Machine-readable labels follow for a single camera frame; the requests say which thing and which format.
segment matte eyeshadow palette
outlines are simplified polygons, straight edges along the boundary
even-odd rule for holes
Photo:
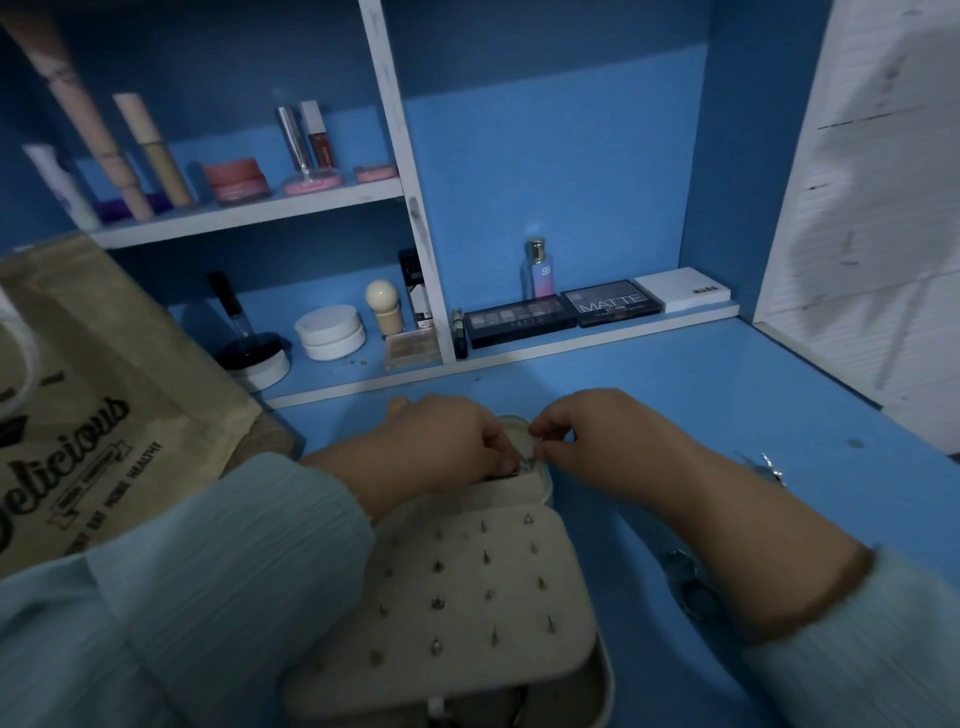
[[[563,296],[573,306],[577,323],[583,328],[662,311],[659,302],[646,296],[628,280],[564,291]]]
[[[577,325],[573,310],[559,296],[471,311],[464,318],[475,349],[561,331]]]

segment pink jar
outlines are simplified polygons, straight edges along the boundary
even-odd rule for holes
[[[353,167],[353,176],[362,184],[388,180],[390,177],[397,177],[398,174],[395,164],[376,164],[369,167]]]
[[[264,200],[273,194],[253,157],[205,164],[204,174],[217,204],[223,207]]]

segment hand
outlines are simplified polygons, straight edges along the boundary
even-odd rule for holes
[[[486,407],[466,397],[427,395],[390,400],[381,425],[301,463],[335,475],[376,522],[422,493],[509,475],[519,454]]]
[[[564,442],[572,430],[574,442]],[[563,397],[530,423],[538,459],[588,485],[635,500],[670,522],[692,499],[701,465],[719,457],[618,389]]]

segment white jewelry organizer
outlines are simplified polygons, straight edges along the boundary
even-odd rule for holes
[[[533,460],[526,421],[500,419],[521,474],[422,497],[377,527],[360,606],[284,686],[293,718],[426,725],[429,701],[434,718],[455,713],[451,725],[605,722],[609,665],[573,544],[542,505],[549,471]],[[554,682],[563,688],[538,691]],[[588,717],[558,722],[578,699]],[[551,717],[535,720],[535,705]]]

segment white shelf divider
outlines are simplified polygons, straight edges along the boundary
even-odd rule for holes
[[[269,200],[236,207],[204,206],[188,212],[168,212],[148,223],[129,223],[109,226],[94,231],[90,236],[101,248],[115,250],[133,245],[156,243],[185,235],[239,228],[244,225],[280,220],[285,217],[308,215],[337,207],[363,205],[378,200],[403,197],[400,179],[349,184],[305,195],[287,196],[279,193]]]
[[[453,338],[450,336],[450,323],[447,319],[444,291],[440,286],[440,273],[437,271],[437,259],[433,256],[433,243],[430,241],[430,228],[423,209],[423,193],[420,191],[420,178],[417,175],[417,163],[414,149],[410,143],[407,119],[403,113],[400,99],[400,87],[396,81],[394,54],[390,49],[387,36],[387,23],[383,16],[380,0],[358,0],[363,25],[367,31],[367,42],[376,73],[376,84],[380,89],[380,101],[387,117],[387,129],[390,141],[394,145],[396,169],[403,181],[403,192],[410,214],[410,226],[413,229],[420,269],[423,272],[423,285],[426,287],[427,300],[433,313],[433,325],[437,330],[437,343],[444,364],[457,360],[453,353]]]

